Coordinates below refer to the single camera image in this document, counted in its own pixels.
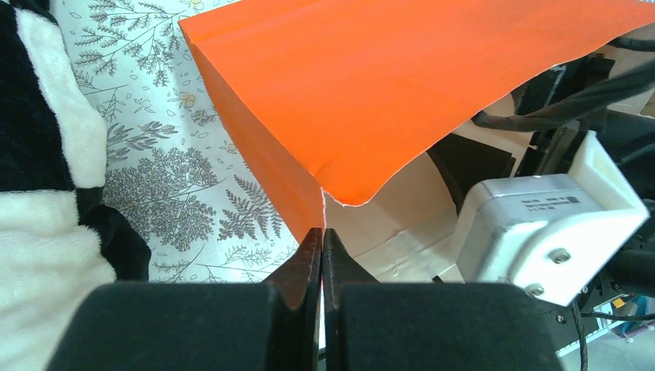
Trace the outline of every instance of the white fur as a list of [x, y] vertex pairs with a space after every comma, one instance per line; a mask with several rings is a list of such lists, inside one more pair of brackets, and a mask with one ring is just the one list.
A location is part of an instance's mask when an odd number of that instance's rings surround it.
[[77, 225], [75, 192], [3, 192], [0, 205], [0, 231], [52, 236]]
[[44, 369], [77, 307], [115, 279], [85, 226], [56, 237], [0, 231], [0, 369]]
[[18, 34], [55, 113], [62, 150], [75, 185], [104, 186], [107, 134], [103, 118], [80, 92], [59, 28], [33, 12], [16, 9]]

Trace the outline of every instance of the black cable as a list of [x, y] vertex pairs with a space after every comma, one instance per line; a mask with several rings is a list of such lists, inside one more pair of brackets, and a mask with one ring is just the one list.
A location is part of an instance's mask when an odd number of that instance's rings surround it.
[[617, 37], [607, 43], [615, 48], [634, 50], [635, 52], [655, 52], [655, 40], [633, 39], [630, 37]]
[[604, 318], [613, 321], [626, 321], [626, 322], [639, 322], [639, 321], [655, 321], [655, 313], [649, 315], [608, 315], [599, 311], [591, 311], [588, 313], [581, 313], [582, 317]]
[[481, 128], [505, 131], [555, 129], [654, 87], [655, 60], [651, 60], [531, 114], [500, 117], [480, 111], [471, 120]]
[[580, 371], [587, 371], [589, 367], [587, 336], [585, 335], [585, 326], [582, 324], [580, 308], [578, 308], [578, 303], [575, 300], [571, 303], [571, 313], [573, 314], [573, 323], [575, 323], [575, 329], [578, 331], [578, 339], [580, 341]]

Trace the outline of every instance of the yellow object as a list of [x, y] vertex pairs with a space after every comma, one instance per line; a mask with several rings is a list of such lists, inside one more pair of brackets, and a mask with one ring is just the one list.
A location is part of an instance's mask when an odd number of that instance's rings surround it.
[[612, 301], [612, 304], [614, 304], [615, 308], [621, 308], [626, 304], [626, 302], [624, 302], [622, 298], [618, 298], [615, 301]]

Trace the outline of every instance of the orange paper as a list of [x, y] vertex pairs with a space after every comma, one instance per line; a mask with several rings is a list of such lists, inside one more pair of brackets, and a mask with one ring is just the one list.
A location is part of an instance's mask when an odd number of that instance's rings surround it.
[[361, 205], [477, 111], [655, 22], [635, 0], [243, 0], [180, 26], [237, 148], [294, 235], [323, 189]]

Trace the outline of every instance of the orange paper bag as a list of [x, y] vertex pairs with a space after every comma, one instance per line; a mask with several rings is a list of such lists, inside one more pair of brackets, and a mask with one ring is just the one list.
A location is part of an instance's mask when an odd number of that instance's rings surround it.
[[242, 0], [180, 26], [297, 239], [520, 84], [655, 22], [636, 0]]

